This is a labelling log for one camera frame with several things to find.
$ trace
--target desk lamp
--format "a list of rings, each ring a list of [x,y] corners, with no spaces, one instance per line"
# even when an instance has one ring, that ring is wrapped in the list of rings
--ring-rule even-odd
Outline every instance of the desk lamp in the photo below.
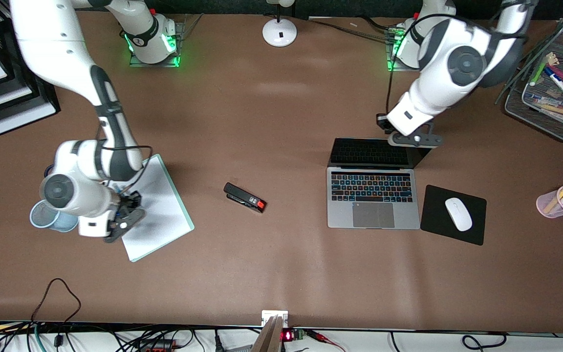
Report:
[[[270,20],[262,28],[262,36],[272,46],[287,46],[297,38],[297,27],[293,22],[280,18],[282,7],[291,7],[295,0],[266,0],[269,4],[277,5],[277,18]]]

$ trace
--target desk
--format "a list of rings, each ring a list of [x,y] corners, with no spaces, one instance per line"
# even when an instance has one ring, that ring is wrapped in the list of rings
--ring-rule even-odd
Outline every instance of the desk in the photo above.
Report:
[[[563,332],[563,218],[535,207],[563,184],[563,144],[503,115],[499,87],[435,120],[444,146],[416,171],[421,201],[428,184],[488,200],[483,246],[329,229],[333,139],[382,136],[384,47],[297,20],[295,43],[276,48],[261,38],[268,18],[203,16],[182,67],[134,69],[110,14],[80,20],[136,140],[162,155],[196,228],[130,263],[120,242],[30,225],[58,145],[97,127],[91,105],[59,89],[60,114],[0,136],[0,319],[28,319],[61,277],[83,303],[80,321],[256,325],[260,310],[287,309],[302,326]],[[396,73],[394,102],[415,77]],[[228,181],[266,200],[264,214],[225,198]],[[74,308],[54,287],[38,318]]]

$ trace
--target mouse pad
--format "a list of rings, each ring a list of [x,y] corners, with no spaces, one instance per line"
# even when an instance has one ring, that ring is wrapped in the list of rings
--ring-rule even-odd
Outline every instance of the mouse pad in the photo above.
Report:
[[[444,203],[449,198],[460,198],[466,209],[469,210],[473,220],[473,225],[470,229],[460,231],[455,227]],[[483,198],[427,185],[420,229],[447,236],[448,238],[483,245],[486,205],[487,201]]]

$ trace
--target laptop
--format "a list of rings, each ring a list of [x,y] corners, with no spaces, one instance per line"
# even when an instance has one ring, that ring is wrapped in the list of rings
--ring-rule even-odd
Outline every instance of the laptop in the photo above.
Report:
[[[327,168],[327,225],[420,229],[413,168],[430,149],[385,139],[336,138]]]

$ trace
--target backlit keyboard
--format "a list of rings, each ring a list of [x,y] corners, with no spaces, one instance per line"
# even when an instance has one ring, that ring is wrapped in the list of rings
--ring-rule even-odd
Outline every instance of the backlit keyboard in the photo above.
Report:
[[[342,202],[414,201],[410,174],[332,172],[331,200]]]

